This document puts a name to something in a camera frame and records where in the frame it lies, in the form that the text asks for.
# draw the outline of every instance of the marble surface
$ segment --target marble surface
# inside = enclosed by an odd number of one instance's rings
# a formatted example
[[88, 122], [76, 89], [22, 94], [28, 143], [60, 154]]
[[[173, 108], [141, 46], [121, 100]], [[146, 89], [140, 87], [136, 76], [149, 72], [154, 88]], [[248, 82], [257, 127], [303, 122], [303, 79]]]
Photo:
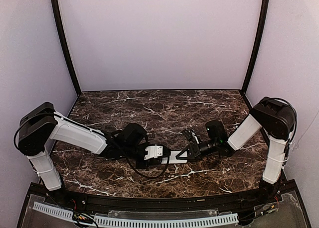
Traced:
[[[180, 133], [192, 128], [207, 140], [205, 123], [221, 120], [228, 134], [248, 114], [236, 90], [162, 90], [84, 92], [70, 118], [88, 127], [105, 131], [123, 129], [130, 122], [142, 125], [151, 143], [181, 150], [187, 141]], [[160, 178], [149, 180], [136, 174], [124, 159], [107, 161], [103, 157], [57, 142], [51, 158], [63, 176], [66, 188], [89, 194], [180, 198], [239, 192], [258, 187], [266, 165], [267, 145], [257, 133], [243, 150], [230, 158], [217, 154], [202, 161], [169, 165]], [[162, 166], [142, 171], [161, 172]]]

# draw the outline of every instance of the black cable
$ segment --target black cable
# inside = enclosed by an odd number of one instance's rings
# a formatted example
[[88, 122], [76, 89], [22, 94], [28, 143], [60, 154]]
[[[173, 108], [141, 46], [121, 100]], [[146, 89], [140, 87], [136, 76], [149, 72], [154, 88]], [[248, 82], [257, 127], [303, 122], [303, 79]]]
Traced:
[[145, 175], [145, 174], [139, 172], [139, 171], [133, 166], [133, 164], [132, 164], [131, 161], [129, 160], [127, 154], [123, 151], [123, 149], [122, 149], [119, 145], [117, 145], [116, 142], [113, 141], [113, 139], [111, 138], [111, 136], [110, 136], [110, 135], [107, 135], [107, 134], [106, 134], [105, 136], [107, 137], [107, 141], [110, 142], [113, 146], [115, 146], [115, 147], [123, 154], [124, 158], [126, 159], [126, 161], [127, 161], [127, 163], [129, 164], [129, 166], [133, 169], [133, 171], [135, 171], [135, 172], [136, 172], [137, 174], [139, 174], [140, 176], [145, 177], [145, 178], [147, 178], [147, 179], [156, 179], [156, 178], [161, 177], [161, 176], [166, 172], [166, 170], [167, 170], [167, 168], [168, 168], [168, 165], [169, 165], [169, 157], [167, 157], [167, 163], [165, 164], [165, 168], [162, 170], [162, 172], [159, 173], [157, 176], [151, 177], [151, 176], [148, 176], [148, 175]]
[[241, 221], [241, 222], [249, 222], [249, 221], [254, 220], [254, 219], [257, 219], [258, 217], [261, 217], [261, 216], [262, 216], [262, 214], [259, 214], [259, 215], [255, 216], [255, 217], [250, 218], [250, 219], [247, 219], [247, 220], [242, 220], [242, 219], [240, 219], [240, 221]]
[[257, 198], [255, 199], [245, 199], [245, 198], [242, 198], [242, 199], [237, 199], [235, 200], [236, 202], [255, 202], [257, 201]]
[[246, 220], [243, 220], [243, 219], [245, 219], [245, 218], [247, 218], [247, 217], [250, 217], [251, 215], [255, 214], [256, 211], [259, 211], [260, 209], [262, 209], [262, 208], [263, 208], [265, 205], [267, 205], [267, 204], [268, 204], [268, 202], [265, 203], [265, 204], [263, 204], [263, 205], [261, 205], [261, 207], [257, 208], [256, 210], [254, 210], [254, 211], [253, 211], [252, 213], [250, 213], [249, 215], [247, 215], [247, 216], [245, 216], [245, 217], [239, 219], [239, 221], [246, 221]]
[[94, 225], [96, 226], [96, 228], [99, 228], [99, 225], [95, 222], [95, 220], [90, 217], [89, 215], [86, 215], [84, 213], [80, 213], [80, 212], [77, 212], [75, 211], [74, 209], [71, 209], [71, 208], [67, 208], [67, 207], [64, 207], [64, 206], [61, 206], [60, 204], [58, 204], [51, 196], [49, 193], [47, 193], [47, 196], [54, 202], [54, 204], [56, 204], [59, 208], [61, 209], [65, 209], [65, 210], [68, 210], [68, 211], [72, 211], [73, 213], [76, 213], [77, 215], [80, 215], [80, 216], [83, 216], [85, 218], [87, 218], [88, 220], [90, 220], [92, 223], [94, 223]]

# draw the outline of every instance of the black metal frame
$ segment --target black metal frame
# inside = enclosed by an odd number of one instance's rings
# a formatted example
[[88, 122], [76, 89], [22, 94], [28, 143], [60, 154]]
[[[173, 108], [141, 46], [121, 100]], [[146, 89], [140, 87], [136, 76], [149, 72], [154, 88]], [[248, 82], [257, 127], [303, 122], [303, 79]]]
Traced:
[[69, 74], [71, 76], [71, 80], [72, 80], [75, 92], [78, 96], [80, 96], [82, 91], [80, 88], [79, 81], [76, 77], [76, 73], [74, 70], [74, 66], [73, 66], [70, 51], [69, 51], [69, 47], [68, 47], [68, 44], [66, 41], [66, 37], [65, 37], [64, 29], [63, 29], [63, 24], [62, 24], [62, 19], [61, 19], [60, 8], [59, 8], [59, 2], [58, 2], [58, 0], [51, 0], [51, 3], [52, 3], [52, 9], [53, 9], [53, 14], [54, 14], [56, 29], [57, 29], [58, 34], [59, 34], [64, 59], [65, 59], [66, 65], [68, 67], [68, 71], [69, 71]]
[[249, 82], [251, 79], [251, 76], [253, 74], [253, 70], [255, 67], [258, 51], [259, 51], [259, 46], [261, 42], [261, 38], [263, 36], [263, 31], [264, 31], [264, 26], [265, 26], [265, 21], [266, 21], [266, 15], [267, 15], [267, 9], [268, 9], [268, 3], [269, 0], [263, 0], [261, 4], [261, 10], [260, 10], [260, 15], [259, 15], [259, 21], [258, 21], [258, 27], [257, 27], [257, 32], [256, 32], [256, 37], [255, 37], [255, 42], [253, 46], [253, 50], [251, 52], [251, 57], [249, 61], [249, 65], [247, 68], [245, 80], [243, 83], [243, 87], [241, 91], [245, 94], [247, 92]]
[[[298, 200], [301, 204], [304, 213], [305, 221], [308, 228], [311, 228], [307, 211], [303, 204], [300, 192], [294, 180], [285, 181], [280, 186], [281, 194], [295, 191]], [[107, 214], [110, 210], [117, 211], [134, 211], [134, 212], [186, 212], [186, 211], [200, 211], [209, 209], [218, 209], [219, 213], [229, 212], [244, 214], [253, 211], [254, 207], [259, 205], [257, 202], [239, 202], [240, 199], [245, 197], [255, 197], [258, 189], [237, 192], [232, 194], [206, 196], [196, 198], [158, 198], [158, 199], [144, 199], [144, 198], [121, 198], [121, 197], [108, 197], [97, 196], [90, 194], [83, 194], [79, 192], [67, 193], [75, 197], [81, 203], [85, 199], [85, 205], [78, 208], [89, 214], [103, 213]], [[31, 183], [27, 195], [25, 197], [23, 207], [18, 220], [18, 228], [21, 228], [23, 217], [27, 209], [28, 201], [31, 194], [42, 196], [46, 198], [46, 202], [53, 203], [50, 198], [46, 196], [47, 189], [43, 185]]]

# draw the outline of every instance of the robotic arm link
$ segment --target robotic arm link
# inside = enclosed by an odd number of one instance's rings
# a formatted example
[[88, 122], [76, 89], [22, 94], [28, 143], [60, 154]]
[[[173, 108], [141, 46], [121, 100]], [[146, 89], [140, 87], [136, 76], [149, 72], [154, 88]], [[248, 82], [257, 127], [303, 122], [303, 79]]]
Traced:
[[164, 145], [150, 144], [147, 132], [136, 123], [128, 124], [123, 130], [102, 132], [68, 119], [56, 112], [53, 104], [45, 102], [21, 119], [14, 144], [30, 160], [46, 188], [57, 191], [63, 188], [63, 181], [45, 150], [48, 139], [70, 143], [110, 160], [126, 158], [129, 162], [128, 158], [132, 158], [136, 160], [136, 168], [132, 167], [136, 171], [150, 165], [166, 164], [167, 168], [168, 164], [195, 162], [213, 152], [232, 156], [264, 128], [270, 140], [267, 164], [259, 184], [258, 201], [264, 203], [278, 190], [296, 124], [297, 114], [289, 103], [264, 97], [229, 138], [222, 122], [212, 120], [206, 123], [209, 141], [202, 142], [193, 130], [184, 130], [189, 145], [181, 151], [171, 151]]

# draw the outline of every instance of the black frame edge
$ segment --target black frame edge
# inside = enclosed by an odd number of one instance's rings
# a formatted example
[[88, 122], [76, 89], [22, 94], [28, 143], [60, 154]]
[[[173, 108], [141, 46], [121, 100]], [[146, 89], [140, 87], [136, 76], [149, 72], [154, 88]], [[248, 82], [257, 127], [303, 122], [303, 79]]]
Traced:
[[61, 19], [60, 8], [59, 8], [59, 2], [58, 2], [58, 0], [51, 0], [51, 4], [52, 4], [55, 25], [56, 25], [56, 29], [58, 31], [64, 59], [65, 59], [66, 65], [68, 67], [68, 71], [69, 71], [75, 92], [79, 96], [79, 95], [81, 95], [82, 91], [80, 88], [79, 81], [76, 77], [76, 73], [74, 70], [74, 66], [73, 66], [70, 51], [69, 51], [69, 47], [68, 47], [68, 44], [66, 41], [66, 37], [65, 37], [64, 29], [63, 29], [63, 24], [62, 24], [62, 19]]
[[255, 42], [254, 42], [253, 50], [251, 52], [251, 57], [250, 57], [249, 65], [247, 68], [243, 87], [241, 89], [244, 94], [247, 92], [249, 82], [254, 71], [254, 67], [255, 67], [258, 51], [259, 51], [259, 46], [263, 36], [264, 27], [265, 27], [268, 3], [269, 3], [269, 0], [262, 0]]

